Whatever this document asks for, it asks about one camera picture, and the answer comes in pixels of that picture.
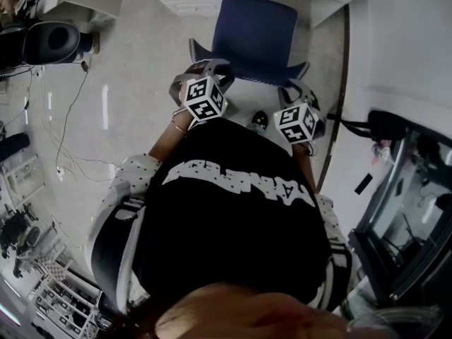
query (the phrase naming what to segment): grey floor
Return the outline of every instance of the grey floor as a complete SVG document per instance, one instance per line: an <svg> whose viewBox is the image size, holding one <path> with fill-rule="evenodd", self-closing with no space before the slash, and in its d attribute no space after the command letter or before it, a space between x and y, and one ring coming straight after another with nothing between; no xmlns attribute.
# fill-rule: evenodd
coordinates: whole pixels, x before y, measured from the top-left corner
<svg viewBox="0 0 452 339"><path fill-rule="evenodd" d="M327 111L339 94L343 11L310 31L309 0L276 1L299 12L290 63L311 62L304 81L316 92L322 110ZM51 65L41 78L33 77L28 125L23 114L7 131L9 135L21 131L30 135L30 149L40 157L46 183L44 191L31 200L33 210L41 220L50 221L53 215L60 222L58 231L80 265L80 271L86 270L83 245L87 231L115 167L128 155L148 152L168 125L176 105L167 91L174 76L190 64L189 38L194 37L210 47L215 22L215 18L180 18L158 0L124 0L120 17L99 26L101 52L90 62L85 85L69 115L62 150L65 155L60 155L58 160L58 166L65 167L62 181L55 167L56 146L84 72L75 64ZM10 80L8 94L0 97L0 119L4 122L23 109L29 83L29 74ZM108 129L104 129L102 120L105 85L108 86ZM47 98L50 92L51 109ZM227 98L239 108L232 120L243 125L256 110L264 109L269 115L279 110L276 89L268 85L236 81ZM328 128L327 135L317 142L319 153L313 158L316 179L323 167L330 136L331 128ZM272 124L268 137L284 144Z"/></svg>

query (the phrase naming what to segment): bracelet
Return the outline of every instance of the bracelet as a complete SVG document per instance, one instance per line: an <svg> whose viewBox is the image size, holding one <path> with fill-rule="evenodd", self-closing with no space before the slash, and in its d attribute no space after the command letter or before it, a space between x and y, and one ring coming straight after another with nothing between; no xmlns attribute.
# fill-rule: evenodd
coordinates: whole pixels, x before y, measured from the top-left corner
<svg viewBox="0 0 452 339"><path fill-rule="evenodd" d="M184 136L186 136L187 132L185 130L183 130L181 127L179 127L174 120L171 120L171 123L174 124L175 129L177 129L178 131L181 131L184 134Z"/></svg>
<svg viewBox="0 0 452 339"><path fill-rule="evenodd" d="M174 116L177 116L179 113L185 112L186 110L187 110L187 108L185 108L185 107L178 109L177 111L172 113L172 118L174 118Z"/></svg>

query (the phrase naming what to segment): black t-shirt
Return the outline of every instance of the black t-shirt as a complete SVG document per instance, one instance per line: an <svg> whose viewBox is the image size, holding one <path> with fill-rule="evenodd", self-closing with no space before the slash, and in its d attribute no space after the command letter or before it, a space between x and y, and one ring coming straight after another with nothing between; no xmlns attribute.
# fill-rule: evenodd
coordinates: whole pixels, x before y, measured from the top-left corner
<svg viewBox="0 0 452 339"><path fill-rule="evenodd" d="M297 163L225 119L190 130L150 181L133 270L151 294L227 282L309 302L331 255Z"/></svg>

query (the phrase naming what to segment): blue chair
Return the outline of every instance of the blue chair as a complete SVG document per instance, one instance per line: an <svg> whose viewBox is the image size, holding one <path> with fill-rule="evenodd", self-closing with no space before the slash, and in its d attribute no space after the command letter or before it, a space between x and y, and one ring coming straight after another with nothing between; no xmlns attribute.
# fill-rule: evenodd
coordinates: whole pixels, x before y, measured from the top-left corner
<svg viewBox="0 0 452 339"><path fill-rule="evenodd" d="M213 37L212 51L190 39L193 63L226 59L228 73L237 78L289 86L301 79L309 63L287 67L297 23L297 12L269 0L223 0Z"/></svg>

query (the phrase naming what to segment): white wall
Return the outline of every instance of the white wall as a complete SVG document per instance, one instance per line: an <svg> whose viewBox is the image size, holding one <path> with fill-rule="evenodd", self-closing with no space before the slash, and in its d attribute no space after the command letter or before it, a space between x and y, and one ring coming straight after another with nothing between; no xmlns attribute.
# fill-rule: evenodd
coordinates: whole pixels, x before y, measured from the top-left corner
<svg viewBox="0 0 452 339"><path fill-rule="evenodd" d="M452 0L354 0L343 118L384 109L452 137ZM322 194L334 200L348 235L386 171L372 164L373 142L339 128ZM367 173L374 180L361 195Z"/></svg>

